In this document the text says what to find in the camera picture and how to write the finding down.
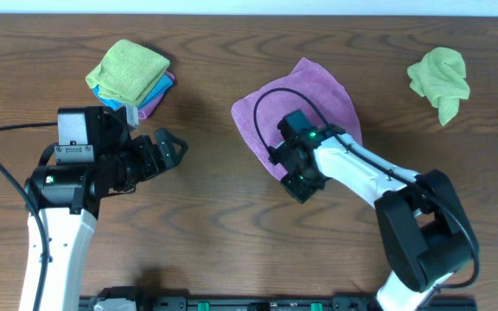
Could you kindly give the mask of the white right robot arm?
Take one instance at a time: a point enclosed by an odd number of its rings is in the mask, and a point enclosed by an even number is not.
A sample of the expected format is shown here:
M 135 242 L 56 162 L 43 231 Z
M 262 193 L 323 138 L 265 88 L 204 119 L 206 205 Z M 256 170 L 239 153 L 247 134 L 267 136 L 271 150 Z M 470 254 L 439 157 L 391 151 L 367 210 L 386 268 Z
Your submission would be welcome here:
M 338 127 L 278 126 L 283 142 L 271 161 L 287 170 L 281 182 L 304 203 L 326 181 L 338 181 L 375 211 L 391 274 L 375 296 L 343 297 L 335 310 L 475 310 L 468 297 L 442 297 L 467 263 L 479 274 L 479 245 L 449 178 L 419 174 L 360 146 Z

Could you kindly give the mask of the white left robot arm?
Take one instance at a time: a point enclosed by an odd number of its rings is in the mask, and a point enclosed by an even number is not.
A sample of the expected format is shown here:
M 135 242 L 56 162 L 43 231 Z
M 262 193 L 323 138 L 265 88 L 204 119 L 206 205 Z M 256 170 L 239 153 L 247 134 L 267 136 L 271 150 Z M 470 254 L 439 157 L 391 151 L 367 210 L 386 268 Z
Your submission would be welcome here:
M 165 129 L 131 137 L 122 107 L 60 108 L 57 143 L 42 153 L 25 192 L 29 255 L 21 310 L 75 310 L 100 202 L 177 167 L 188 150 Z

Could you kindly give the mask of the purple microfiber cloth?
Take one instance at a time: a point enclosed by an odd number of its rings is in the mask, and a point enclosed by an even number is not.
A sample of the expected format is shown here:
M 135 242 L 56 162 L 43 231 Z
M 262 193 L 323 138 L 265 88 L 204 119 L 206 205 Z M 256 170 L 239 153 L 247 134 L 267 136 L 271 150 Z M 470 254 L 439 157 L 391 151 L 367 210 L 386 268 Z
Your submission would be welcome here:
M 265 147 L 277 147 L 283 141 L 278 131 L 280 120 L 300 110 L 312 124 L 323 126 L 316 110 L 306 103 L 306 99 L 287 92 L 287 89 L 302 93 L 329 123 L 342 127 L 356 142 L 362 142 L 360 121 L 344 86 L 320 64 L 302 58 L 290 74 L 238 100 L 231 109 L 233 121 L 245 143 L 274 178 L 281 180 L 286 170 L 269 161 L 270 155 Z

